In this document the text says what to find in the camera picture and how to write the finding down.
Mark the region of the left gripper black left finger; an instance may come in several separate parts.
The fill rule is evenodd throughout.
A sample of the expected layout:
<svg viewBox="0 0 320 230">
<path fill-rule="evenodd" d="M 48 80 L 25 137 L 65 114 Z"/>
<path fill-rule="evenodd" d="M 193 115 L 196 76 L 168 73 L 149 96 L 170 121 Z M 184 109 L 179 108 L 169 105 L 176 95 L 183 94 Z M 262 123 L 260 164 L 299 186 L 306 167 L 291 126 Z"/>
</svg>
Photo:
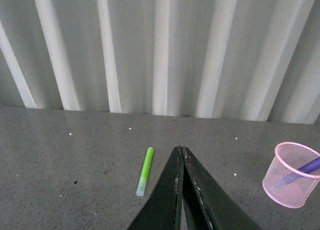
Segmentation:
<svg viewBox="0 0 320 230">
<path fill-rule="evenodd" d="M 183 152 L 172 150 L 143 208 L 128 229 L 180 229 L 183 197 Z"/>
</svg>

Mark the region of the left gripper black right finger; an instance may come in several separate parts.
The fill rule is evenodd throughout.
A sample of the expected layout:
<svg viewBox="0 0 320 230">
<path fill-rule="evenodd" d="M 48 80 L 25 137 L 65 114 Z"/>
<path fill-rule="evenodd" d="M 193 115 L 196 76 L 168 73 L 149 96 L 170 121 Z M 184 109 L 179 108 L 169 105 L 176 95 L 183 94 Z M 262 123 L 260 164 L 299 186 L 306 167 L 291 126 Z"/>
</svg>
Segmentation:
<svg viewBox="0 0 320 230">
<path fill-rule="evenodd" d="M 182 193 L 188 229 L 261 229 L 187 147 L 182 148 L 182 154 Z"/>
</svg>

